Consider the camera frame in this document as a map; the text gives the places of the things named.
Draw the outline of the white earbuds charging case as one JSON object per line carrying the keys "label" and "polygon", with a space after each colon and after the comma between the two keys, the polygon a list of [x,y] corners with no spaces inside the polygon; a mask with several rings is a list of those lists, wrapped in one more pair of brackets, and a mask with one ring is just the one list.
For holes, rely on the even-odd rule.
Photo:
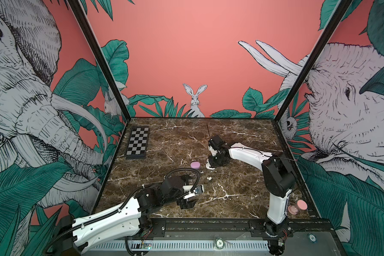
{"label": "white earbuds charging case", "polygon": [[208,170],[214,170],[214,168],[209,163],[207,163],[205,166]]}

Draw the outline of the purple earbuds charging case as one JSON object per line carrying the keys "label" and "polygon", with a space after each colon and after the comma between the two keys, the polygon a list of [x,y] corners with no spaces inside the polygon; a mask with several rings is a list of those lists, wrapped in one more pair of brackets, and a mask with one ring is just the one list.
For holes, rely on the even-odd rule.
{"label": "purple earbuds charging case", "polygon": [[192,162],[191,163],[191,168],[195,169],[195,170],[199,170],[201,168],[200,162],[198,162],[198,161]]}

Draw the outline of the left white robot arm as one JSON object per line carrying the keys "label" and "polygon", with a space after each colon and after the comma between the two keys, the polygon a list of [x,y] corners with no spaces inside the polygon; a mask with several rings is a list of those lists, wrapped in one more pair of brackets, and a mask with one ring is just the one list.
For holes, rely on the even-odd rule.
{"label": "left white robot arm", "polygon": [[153,231],[150,215],[176,203],[181,209],[195,206],[205,188],[199,179],[189,184],[189,175],[166,177],[162,182],[137,187],[121,204],[97,214],[68,220],[43,249],[44,256],[82,255],[114,239],[148,237]]}

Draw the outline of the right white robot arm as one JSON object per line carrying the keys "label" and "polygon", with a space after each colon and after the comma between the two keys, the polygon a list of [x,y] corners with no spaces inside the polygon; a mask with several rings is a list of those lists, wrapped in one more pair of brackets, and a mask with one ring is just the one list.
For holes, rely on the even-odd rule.
{"label": "right white robot arm", "polygon": [[296,184],[297,176],[290,163],[291,160],[281,151],[269,153],[241,143],[228,144],[218,135],[209,140],[208,149],[211,154],[208,156],[207,169],[215,169],[228,164],[231,160],[239,160],[262,172],[270,194],[265,229],[270,237],[278,237],[283,232],[289,197]]}

